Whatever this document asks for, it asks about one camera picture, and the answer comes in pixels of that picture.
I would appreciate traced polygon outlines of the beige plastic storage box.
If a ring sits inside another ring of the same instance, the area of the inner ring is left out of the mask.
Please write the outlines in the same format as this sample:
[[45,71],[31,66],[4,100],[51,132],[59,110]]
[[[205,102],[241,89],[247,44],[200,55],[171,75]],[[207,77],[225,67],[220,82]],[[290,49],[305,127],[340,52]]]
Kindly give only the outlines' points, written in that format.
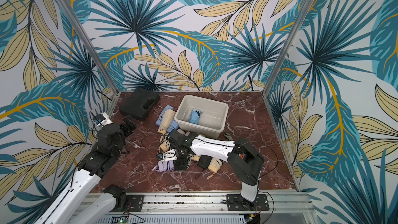
[[[200,112],[198,122],[191,123],[195,110]],[[217,139],[224,131],[229,106],[226,103],[203,97],[186,95],[177,109],[174,120],[180,129],[199,133],[210,139]]]

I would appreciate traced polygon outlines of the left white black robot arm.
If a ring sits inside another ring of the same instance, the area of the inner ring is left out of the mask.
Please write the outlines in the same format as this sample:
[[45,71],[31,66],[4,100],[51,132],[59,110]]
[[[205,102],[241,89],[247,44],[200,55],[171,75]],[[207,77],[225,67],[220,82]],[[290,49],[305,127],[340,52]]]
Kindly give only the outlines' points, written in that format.
[[92,151],[74,169],[72,179],[51,206],[38,218],[38,224],[94,224],[111,211],[129,207],[123,188],[111,185],[97,200],[77,216],[73,214],[90,191],[101,181],[123,154],[126,138],[136,129],[128,115],[121,124],[113,123],[106,113],[93,118],[100,128]]

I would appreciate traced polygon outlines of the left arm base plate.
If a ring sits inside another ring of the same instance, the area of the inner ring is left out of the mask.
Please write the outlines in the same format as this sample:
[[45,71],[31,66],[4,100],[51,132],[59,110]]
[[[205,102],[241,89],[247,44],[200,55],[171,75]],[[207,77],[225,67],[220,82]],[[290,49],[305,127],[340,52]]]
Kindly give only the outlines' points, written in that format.
[[144,204],[144,195],[127,195],[126,212],[139,213]]

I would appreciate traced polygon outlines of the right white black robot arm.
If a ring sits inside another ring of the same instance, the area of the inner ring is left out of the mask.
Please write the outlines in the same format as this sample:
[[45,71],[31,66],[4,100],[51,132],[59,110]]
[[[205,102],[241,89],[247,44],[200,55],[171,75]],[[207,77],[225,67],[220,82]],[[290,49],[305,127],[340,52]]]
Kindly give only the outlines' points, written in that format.
[[205,155],[227,162],[241,181],[241,197],[247,202],[255,201],[264,158],[249,142],[214,140],[197,133],[186,136],[176,130],[165,140],[176,150],[177,160]]

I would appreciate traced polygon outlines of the purple umbrella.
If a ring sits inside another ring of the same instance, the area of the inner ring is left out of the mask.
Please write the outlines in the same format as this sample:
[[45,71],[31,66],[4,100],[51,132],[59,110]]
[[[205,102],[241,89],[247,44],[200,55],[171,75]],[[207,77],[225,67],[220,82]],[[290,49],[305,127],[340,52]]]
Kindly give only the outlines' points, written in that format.
[[167,172],[174,171],[174,161],[159,161],[158,164],[152,169],[153,172]]

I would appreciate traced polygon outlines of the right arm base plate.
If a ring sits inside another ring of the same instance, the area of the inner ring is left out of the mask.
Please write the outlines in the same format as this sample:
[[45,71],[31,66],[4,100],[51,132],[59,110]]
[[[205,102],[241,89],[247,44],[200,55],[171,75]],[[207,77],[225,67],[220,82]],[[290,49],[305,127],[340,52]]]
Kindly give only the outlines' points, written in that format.
[[228,211],[269,211],[269,203],[266,194],[258,194],[253,202],[244,199],[240,194],[228,194],[222,201],[227,205]]

